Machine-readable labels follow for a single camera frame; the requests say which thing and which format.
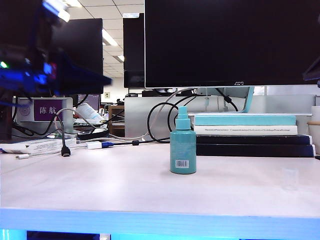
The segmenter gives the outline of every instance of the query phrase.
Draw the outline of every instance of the office desk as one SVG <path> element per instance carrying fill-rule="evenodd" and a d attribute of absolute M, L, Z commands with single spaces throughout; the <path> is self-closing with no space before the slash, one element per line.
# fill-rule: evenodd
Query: office desk
<path fill-rule="evenodd" d="M 125 145 L 22 160 L 0 154 L 0 229 L 320 239 L 318 160 L 198 156 L 197 172 L 179 175 L 169 171 L 169 149 Z M 283 188 L 286 168 L 298 171 L 297 190 Z"/>

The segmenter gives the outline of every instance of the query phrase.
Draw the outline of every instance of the book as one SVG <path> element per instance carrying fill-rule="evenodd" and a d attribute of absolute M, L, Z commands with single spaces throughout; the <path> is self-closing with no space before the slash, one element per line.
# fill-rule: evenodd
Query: book
<path fill-rule="evenodd" d="M 3 143 L 0 144 L 0 149 L 8 154 L 41 154 L 59 150 L 62 145 L 62 139 L 38 139 L 17 143 Z M 69 148 L 74 147 L 77 145 L 77 139 L 66 139 L 65 145 Z"/>
<path fill-rule="evenodd" d="M 310 135 L 197 135 L 197 144 L 312 144 Z"/>
<path fill-rule="evenodd" d="M 296 125 L 195 125 L 197 135 L 297 135 Z"/>
<path fill-rule="evenodd" d="M 206 144 L 197 143 L 197 156 L 313 158 L 312 144 Z"/>
<path fill-rule="evenodd" d="M 296 125 L 296 116 L 289 114 L 255 114 L 255 113 L 215 113 L 196 115 L 194 125 L 224 126 L 224 125 Z"/>

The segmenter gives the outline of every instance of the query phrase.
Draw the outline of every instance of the teal spray bottle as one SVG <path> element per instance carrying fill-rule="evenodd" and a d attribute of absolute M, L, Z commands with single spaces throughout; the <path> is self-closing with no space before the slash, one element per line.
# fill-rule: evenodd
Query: teal spray bottle
<path fill-rule="evenodd" d="M 175 130 L 170 133 L 170 171 L 175 174 L 196 172 L 196 133 L 191 130 L 186 106 L 180 106 Z"/>

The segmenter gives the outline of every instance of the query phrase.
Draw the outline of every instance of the ceiling light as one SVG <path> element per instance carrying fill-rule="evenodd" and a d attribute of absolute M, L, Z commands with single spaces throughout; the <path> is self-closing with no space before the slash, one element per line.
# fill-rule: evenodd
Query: ceiling light
<path fill-rule="evenodd" d="M 65 4 L 67 4 L 69 7 L 78 7 L 82 8 L 81 3 L 78 0 L 62 0 Z"/>
<path fill-rule="evenodd" d="M 139 18 L 139 16 L 140 16 L 140 13 L 131 12 L 131 13 L 124 13 L 122 17 L 124 19 L 137 19 Z"/>
<path fill-rule="evenodd" d="M 67 6 L 62 1 L 44 0 L 42 5 L 65 22 L 70 20 L 70 14 L 66 11 Z"/>
<path fill-rule="evenodd" d="M 118 58 L 119 58 L 122 62 L 124 62 L 124 61 L 125 61 L 125 57 L 124 57 L 123 55 L 118 56 Z"/>
<path fill-rule="evenodd" d="M 102 37 L 112 46 L 118 46 L 118 43 L 107 33 L 106 30 L 102 29 Z"/>

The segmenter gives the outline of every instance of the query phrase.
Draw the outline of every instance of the ceiling tile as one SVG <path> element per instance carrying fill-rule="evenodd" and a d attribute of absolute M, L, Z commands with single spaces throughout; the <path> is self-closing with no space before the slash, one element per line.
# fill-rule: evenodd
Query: ceiling tile
<path fill-rule="evenodd" d="M 110 64 L 117 64 L 119 63 L 119 61 L 117 59 L 115 59 L 113 56 L 105 56 L 103 57 L 103 61 L 105 63 L 108 63 L 109 65 Z"/>
<path fill-rule="evenodd" d="M 145 4 L 145 0 L 113 0 L 116 5 Z"/>
<path fill-rule="evenodd" d="M 106 30 L 117 30 L 123 29 L 123 19 L 104 19 L 103 20 L 103 28 Z"/>
<path fill-rule="evenodd" d="M 87 6 L 86 9 L 98 19 L 121 19 L 116 6 Z"/>
<path fill-rule="evenodd" d="M 114 6 L 112 0 L 79 0 L 83 6 Z"/>
<path fill-rule="evenodd" d="M 121 14 L 124 13 L 144 13 L 145 5 L 137 4 L 137 5 L 119 5 L 117 6 Z"/>
<path fill-rule="evenodd" d="M 118 69 L 118 68 L 123 68 L 124 67 L 123 63 L 109 63 L 109 65 L 111 67 L 113 67 L 114 69 Z"/>
<path fill-rule="evenodd" d="M 114 39 L 119 45 L 123 45 L 124 44 L 124 39 L 123 38 L 115 38 Z"/>
<path fill-rule="evenodd" d="M 68 7 L 70 19 L 92 19 L 90 13 L 84 7 Z"/>
<path fill-rule="evenodd" d="M 103 57 L 106 57 L 106 56 L 111 56 L 111 54 L 108 53 L 107 51 L 103 51 Z"/>
<path fill-rule="evenodd" d="M 107 32 L 114 39 L 122 39 L 124 37 L 124 31 L 122 29 L 121 30 L 108 30 Z"/>
<path fill-rule="evenodd" d="M 105 45 L 103 46 L 103 50 L 107 52 L 118 52 L 122 51 L 123 49 L 120 46 Z"/>
<path fill-rule="evenodd" d="M 115 78 L 122 78 L 124 75 L 123 74 L 114 74 Z"/>
<path fill-rule="evenodd" d="M 124 52 L 123 51 L 110 51 L 109 54 L 111 56 L 123 56 Z"/>

